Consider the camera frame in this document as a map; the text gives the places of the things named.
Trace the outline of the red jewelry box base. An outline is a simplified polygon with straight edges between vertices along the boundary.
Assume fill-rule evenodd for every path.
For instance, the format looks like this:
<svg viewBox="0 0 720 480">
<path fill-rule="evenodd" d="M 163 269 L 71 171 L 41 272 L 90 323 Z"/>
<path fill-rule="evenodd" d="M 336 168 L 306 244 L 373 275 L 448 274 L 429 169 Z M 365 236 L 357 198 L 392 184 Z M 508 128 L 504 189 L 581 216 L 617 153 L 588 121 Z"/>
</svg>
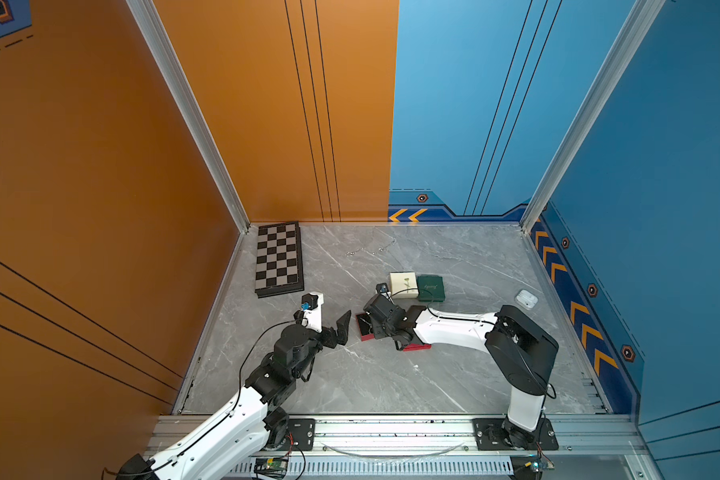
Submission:
<svg viewBox="0 0 720 480">
<path fill-rule="evenodd" d="M 367 313 L 358 313 L 356 321 L 362 341 L 369 341 L 375 338 L 373 323 Z"/>
</svg>

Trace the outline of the cream booklet with flower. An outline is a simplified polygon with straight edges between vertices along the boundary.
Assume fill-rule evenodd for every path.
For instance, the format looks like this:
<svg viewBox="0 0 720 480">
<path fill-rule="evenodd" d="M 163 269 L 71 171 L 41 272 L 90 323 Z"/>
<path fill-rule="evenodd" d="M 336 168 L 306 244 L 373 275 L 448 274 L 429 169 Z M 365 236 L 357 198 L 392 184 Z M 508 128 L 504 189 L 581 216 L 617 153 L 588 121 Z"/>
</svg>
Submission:
<svg viewBox="0 0 720 480">
<path fill-rule="evenodd" d="M 414 272 L 391 272 L 389 280 L 391 297 L 399 299 L 416 299 L 418 297 L 419 288 Z"/>
</svg>

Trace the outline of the green jewelry box lid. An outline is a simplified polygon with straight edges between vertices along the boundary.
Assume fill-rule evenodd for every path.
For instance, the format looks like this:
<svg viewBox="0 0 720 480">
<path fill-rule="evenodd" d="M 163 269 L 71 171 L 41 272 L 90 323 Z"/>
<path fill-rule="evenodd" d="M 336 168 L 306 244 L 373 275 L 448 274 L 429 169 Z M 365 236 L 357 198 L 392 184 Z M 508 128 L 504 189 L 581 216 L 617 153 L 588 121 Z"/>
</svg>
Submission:
<svg viewBox="0 0 720 480">
<path fill-rule="evenodd" d="M 418 299 L 423 302 L 444 302 L 446 293 L 443 278 L 439 275 L 417 276 Z"/>
</svg>

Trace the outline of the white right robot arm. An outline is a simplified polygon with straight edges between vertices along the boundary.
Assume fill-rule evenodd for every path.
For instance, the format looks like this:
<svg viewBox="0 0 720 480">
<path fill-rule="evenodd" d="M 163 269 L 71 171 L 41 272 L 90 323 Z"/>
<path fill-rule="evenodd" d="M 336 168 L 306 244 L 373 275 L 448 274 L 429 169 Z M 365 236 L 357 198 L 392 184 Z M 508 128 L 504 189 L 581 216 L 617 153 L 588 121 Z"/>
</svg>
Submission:
<svg viewBox="0 0 720 480">
<path fill-rule="evenodd" d="M 377 293 L 358 315 L 361 336 L 390 338 L 398 351 L 443 344 L 488 354 L 510 385 L 510 403 L 501 423 L 478 423 L 478 446 L 531 450 L 551 431 L 543 419 L 545 400 L 556 390 L 550 375 L 558 342 L 523 311 L 504 305 L 484 314 L 442 312 L 422 305 L 403 309 L 390 294 Z"/>
</svg>

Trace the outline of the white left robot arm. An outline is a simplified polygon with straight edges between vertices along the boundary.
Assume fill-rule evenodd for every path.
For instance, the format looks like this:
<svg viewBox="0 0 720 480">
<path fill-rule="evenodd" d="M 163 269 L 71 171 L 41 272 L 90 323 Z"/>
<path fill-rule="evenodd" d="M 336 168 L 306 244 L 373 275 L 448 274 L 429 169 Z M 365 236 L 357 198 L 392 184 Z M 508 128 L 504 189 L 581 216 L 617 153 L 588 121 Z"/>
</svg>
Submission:
<svg viewBox="0 0 720 480">
<path fill-rule="evenodd" d="M 334 327 L 320 331 L 302 321 L 281 322 L 272 352 L 240 381 L 227 405 L 151 458 L 136 454 L 118 471 L 103 473 L 116 479 L 221 479 L 265 446 L 280 445 L 289 422 L 282 404 L 299 380 L 309 380 L 320 351 L 347 343 L 351 319 L 346 311 Z"/>
</svg>

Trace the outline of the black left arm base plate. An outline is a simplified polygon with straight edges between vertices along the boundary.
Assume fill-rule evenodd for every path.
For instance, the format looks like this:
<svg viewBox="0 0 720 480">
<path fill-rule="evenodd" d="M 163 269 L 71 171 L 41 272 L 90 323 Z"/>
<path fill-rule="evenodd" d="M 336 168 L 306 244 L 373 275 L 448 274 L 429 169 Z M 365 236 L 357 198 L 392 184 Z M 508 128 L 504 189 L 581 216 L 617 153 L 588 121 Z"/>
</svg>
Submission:
<svg viewBox="0 0 720 480">
<path fill-rule="evenodd" d="M 290 418 L 287 425 L 280 425 L 270 434 L 265 451 L 287 452 L 298 447 L 303 452 L 313 450 L 316 436 L 314 418 Z"/>
</svg>

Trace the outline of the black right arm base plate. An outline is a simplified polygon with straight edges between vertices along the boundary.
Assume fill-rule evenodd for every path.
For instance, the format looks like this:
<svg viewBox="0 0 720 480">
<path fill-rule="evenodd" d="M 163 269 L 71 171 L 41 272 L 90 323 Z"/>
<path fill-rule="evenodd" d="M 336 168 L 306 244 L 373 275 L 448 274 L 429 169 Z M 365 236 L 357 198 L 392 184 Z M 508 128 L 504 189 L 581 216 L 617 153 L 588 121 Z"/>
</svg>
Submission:
<svg viewBox="0 0 720 480">
<path fill-rule="evenodd" d="M 551 421 L 542 416 L 535 430 L 528 432 L 507 418 L 475 418 L 473 432 L 480 451 L 557 451 L 559 443 Z"/>
</svg>

